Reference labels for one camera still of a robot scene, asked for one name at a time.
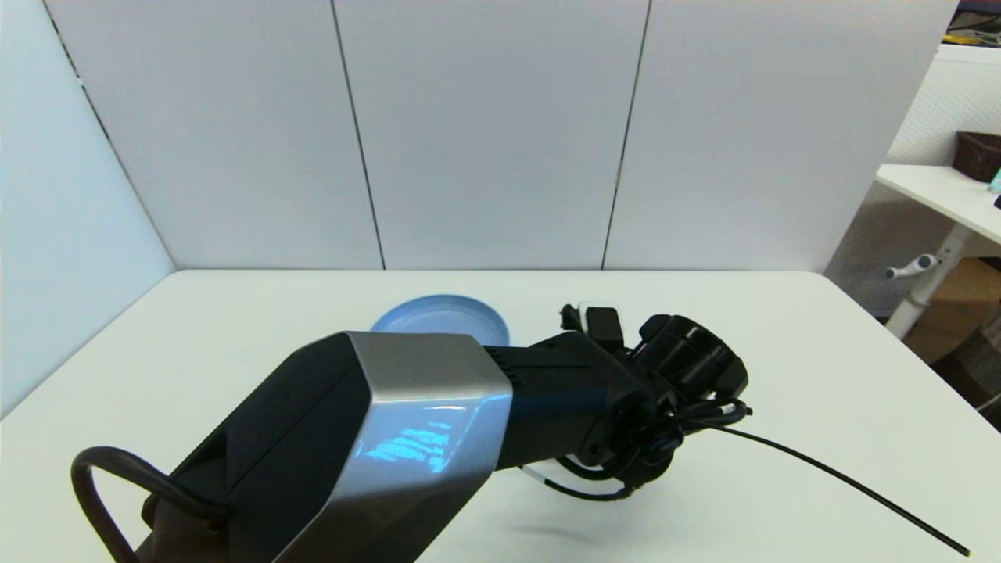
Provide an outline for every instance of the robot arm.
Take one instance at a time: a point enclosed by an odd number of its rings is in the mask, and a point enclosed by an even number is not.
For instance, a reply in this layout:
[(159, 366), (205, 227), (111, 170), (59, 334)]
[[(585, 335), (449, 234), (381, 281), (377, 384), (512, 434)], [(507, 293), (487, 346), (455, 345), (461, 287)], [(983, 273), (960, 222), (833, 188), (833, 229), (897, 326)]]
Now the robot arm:
[(653, 317), (631, 350), (614, 309), (587, 332), (563, 314), (570, 332), (529, 348), (341, 333), (296, 351), (170, 476), (225, 520), (154, 494), (137, 560), (413, 561), (495, 470), (556, 458), (623, 488), (551, 487), (625, 498), (701, 424), (747, 414), (743, 363), (698, 324)]

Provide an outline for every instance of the white table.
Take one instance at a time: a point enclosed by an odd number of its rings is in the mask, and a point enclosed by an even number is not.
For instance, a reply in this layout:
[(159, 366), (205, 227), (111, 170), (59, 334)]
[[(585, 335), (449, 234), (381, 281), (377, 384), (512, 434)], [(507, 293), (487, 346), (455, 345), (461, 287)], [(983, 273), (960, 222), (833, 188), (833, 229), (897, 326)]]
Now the white table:
[(963, 248), (974, 232), (1001, 244), (1001, 209), (987, 184), (970, 179), (950, 166), (884, 164), (876, 180), (956, 221), (936, 252), (938, 266), (921, 278), (890, 317), (886, 328), (904, 338), (929, 306), (932, 296), (963, 257)]
[[(0, 425), (0, 561), (108, 561), (70, 488), (98, 444), (171, 470), (287, 354), (367, 329), (417, 296), (493, 306), (513, 344), (560, 307), (616, 302), (630, 341), (650, 315), (705, 324), (747, 364), (740, 428), (819, 457), (974, 551), (1001, 552), (1001, 436), (830, 282), (802, 272), (184, 271), (143, 297)], [(541, 471), (558, 475), (550, 466)], [(132, 542), (145, 494), (98, 474)], [(495, 474), (421, 561), (958, 561), (946, 546), (797, 460), (692, 437), (633, 498), (587, 503)]]

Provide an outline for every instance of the blue plate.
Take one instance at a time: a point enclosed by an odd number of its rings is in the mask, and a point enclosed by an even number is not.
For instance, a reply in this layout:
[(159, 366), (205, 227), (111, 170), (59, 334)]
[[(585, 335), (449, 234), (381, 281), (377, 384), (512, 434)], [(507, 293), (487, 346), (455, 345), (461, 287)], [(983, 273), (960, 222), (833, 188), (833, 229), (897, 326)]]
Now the blue plate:
[(374, 325), (374, 333), (448, 333), (469, 335), (482, 346), (508, 346), (508, 326), (490, 306), (462, 296), (427, 296), (393, 308)]

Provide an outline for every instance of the white partition wall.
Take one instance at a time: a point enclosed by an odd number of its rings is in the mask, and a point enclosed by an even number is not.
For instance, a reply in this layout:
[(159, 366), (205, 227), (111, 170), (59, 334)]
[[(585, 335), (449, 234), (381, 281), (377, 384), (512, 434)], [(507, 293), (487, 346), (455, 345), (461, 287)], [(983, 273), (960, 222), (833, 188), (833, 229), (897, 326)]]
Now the white partition wall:
[(386, 266), (598, 268), (646, 0), (337, 0)]
[(654, 0), (606, 266), (822, 269), (954, 9)]
[(50, 2), (179, 267), (381, 267), (327, 0)]
[(2, 417), (174, 266), (45, 7), (0, 18)]
[(49, 7), (178, 267), (813, 270), (954, 8)]

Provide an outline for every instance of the black wire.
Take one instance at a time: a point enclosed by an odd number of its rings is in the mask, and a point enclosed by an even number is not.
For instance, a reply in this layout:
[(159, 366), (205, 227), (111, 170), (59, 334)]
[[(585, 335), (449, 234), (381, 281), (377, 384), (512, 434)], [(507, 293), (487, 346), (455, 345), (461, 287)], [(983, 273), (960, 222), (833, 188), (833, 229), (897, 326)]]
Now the black wire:
[(557, 462), (564, 467), (567, 471), (577, 475), (581, 479), (587, 479), (589, 481), (608, 481), (609, 479), (615, 479), (619, 475), (629, 468), (633, 460), (636, 459), (637, 454), (640, 453), (640, 447), (635, 446), (630, 449), (629, 452), (621, 456), (619, 459), (610, 463), (610, 465), (603, 469), (588, 469), (584, 466), (574, 463), (574, 460), (561, 456), (557, 458)]
[(619, 489), (619, 491), (615, 493), (610, 493), (607, 495), (598, 495), (592, 493), (584, 493), (582, 491), (571, 489), (570, 487), (564, 487), (563, 485), (555, 481), (550, 481), (549, 479), (543, 480), (543, 485), (546, 485), (547, 487), (553, 489), (554, 491), (559, 491), (565, 495), (570, 495), (574, 498), (578, 498), (585, 501), (595, 501), (595, 502), (621, 501), (623, 499), (629, 498), (630, 495), (633, 494), (633, 491), (635, 491), (635, 489), (631, 487), (623, 487), (622, 489)]
[(139, 457), (109, 446), (88, 448), (73, 460), (70, 480), (83, 514), (116, 563), (139, 563), (139, 558), (115, 526), (97, 494), (91, 471), (94, 467), (142, 487), (191, 516), (219, 526), (226, 521), (228, 511), (225, 505), (195, 495)]
[(764, 444), (766, 446), (771, 446), (772, 448), (775, 448), (776, 450), (779, 450), (780, 452), (784, 452), (786, 454), (789, 454), (790, 456), (793, 456), (794, 458), (797, 458), (797, 459), (799, 459), (801, 461), (804, 461), (804, 462), (806, 462), (806, 463), (808, 463), (808, 464), (816, 467), (817, 469), (819, 469), (819, 470), (821, 470), (821, 471), (823, 471), (823, 472), (825, 472), (825, 473), (827, 473), (829, 475), (833, 475), (834, 477), (837, 477), (838, 479), (844, 481), (845, 483), (848, 483), (849, 485), (851, 485), (852, 487), (854, 487), (858, 491), (860, 491), (860, 492), (864, 493), (865, 495), (867, 495), (869, 498), (875, 500), (876, 502), (882, 504), (883, 506), (885, 506), (885, 507), (889, 508), (890, 510), (892, 510), (893, 512), (897, 513), (897, 515), (903, 517), (905, 520), (907, 520), (911, 524), (914, 524), (918, 528), (921, 528), (925, 532), (929, 533), (930, 535), (932, 535), (933, 537), (935, 537), (935, 539), (939, 540), (940, 542), (942, 542), (942, 543), (946, 544), (947, 546), (951, 547), (952, 549), (956, 550), (961, 555), (963, 555), (965, 557), (970, 557), (970, 550), (967, 549), (965, 546), (963, 546), (961, 543), (957, 542), (956, 540), (954, 540), (954, 539), (950, 538), (949, 536), (943, 534), (942, 532), (938, 531), (937, 529), (935, 529), (933, 526), (931, 526), (930, 524), (928, 524), (924, 520), (921, 520), (917, 516), (911, 514), (910, 512), (904, 510), (903, 508), (897, 506), (892, 501), (890, 501), (890, 499), (887, 499), (883, 495), (880, 495), (879, 493), (877, 493), (876, 491), (873, 491), (869, 487), (866, 487), (862, 483), (859, 483), (858, 481), (852, 479), (851, 477), (845, 475), (844, 473), (841, 473), (840, 471), (838, 471), (838, 470), (836, 470), (836, 469), (834, 469), (834, 468), (832, 468), (832, 467), (830, 467), (828, 465), (825, 465), (825, 464), (823, 464), (823, 463), (821, 463), (821, 462), (819, 462), (819, 461), (811, 458), (810, 456), (808, 456), (806, 454), (801, 454), (800, 452), (797, 452), (796, 450), (793, 450), (792, 448), (783, 446), (782, 444), (779, 444), (778, 442), (772, 442), (771, 440), (767, 440), (765, 438), (761, 438), (761, 437), (755, 436), (753, 434), (748, 434), (746, 432), (741, 432), (739, 430), (734, 430), (732, 428), (725, 428), (725, 427), (716, 426), (716, 425), (713, 425), (713, 424), (706, 424), (706, 423), (699, 422), (699, 421), (687, 421), (687, 422), (692, 423), (692, 424), (702, 425), (702, 426), (704, 426), (706, 428), (711, 428), (713, 430), (719, 430), (720, 432), (725, 432), (727, 434), (733, 434), (734, 436), (740, 436), (741, 438), (747, 438), (748, 440), (752, 440), (754, 442), (758, 442), (759, 444)]

